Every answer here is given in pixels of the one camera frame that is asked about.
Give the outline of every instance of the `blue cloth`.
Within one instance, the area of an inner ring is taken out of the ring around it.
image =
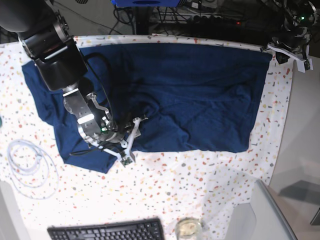
[[[267,53],[195,44],[119,44],[81,49],[101,53],[89,60],[109,94],[115,118],[128,112],[146,114],[133,150],[243,152],[249,147],[269,61]],[[88,149],[74,115],[63,105],[61,91],[50,92],[29,62],[22,68],[39,117],[54,126],[59,153],[66,164],[106,173],[116,160],[104,152],[83,156],[69,153]],[[91,71],[86,74],[105,100]]]

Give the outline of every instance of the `table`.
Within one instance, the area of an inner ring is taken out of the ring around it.
[[[173,43],[260,50],[258,46],[243,43],[156,34],[76,36],[75,40],[80,47]],[[56,193],[49,199],[29,199],[14,190],[28,228],[45,230],[48,226],[159,217],[169,240],[175,239],[174,228],[180,219],[194,217],[202,220],[205,239],[223,239],[234,207],[250,201],[256,179],[267,185],[270,183],[286,121],[292,60],[279,65],[273,54],[248,151],[136,151],[135,164],[124,168],[117,162],[107,174],[63,163],[53,127],[38,117],[26,86],[21,65],[28,60],[18,43],[0,45],[0,116],[3,121],[0,180],[12,184],[6,152],[8,144],[15,139],[26,139],[41,146],[52,157],[58,171],[59,181],[51,172],[45,186],[20,189],[28,196],[43,197],[54,192],[58,183]],[[26,155],[23,161],[32,162],[32,156]]]

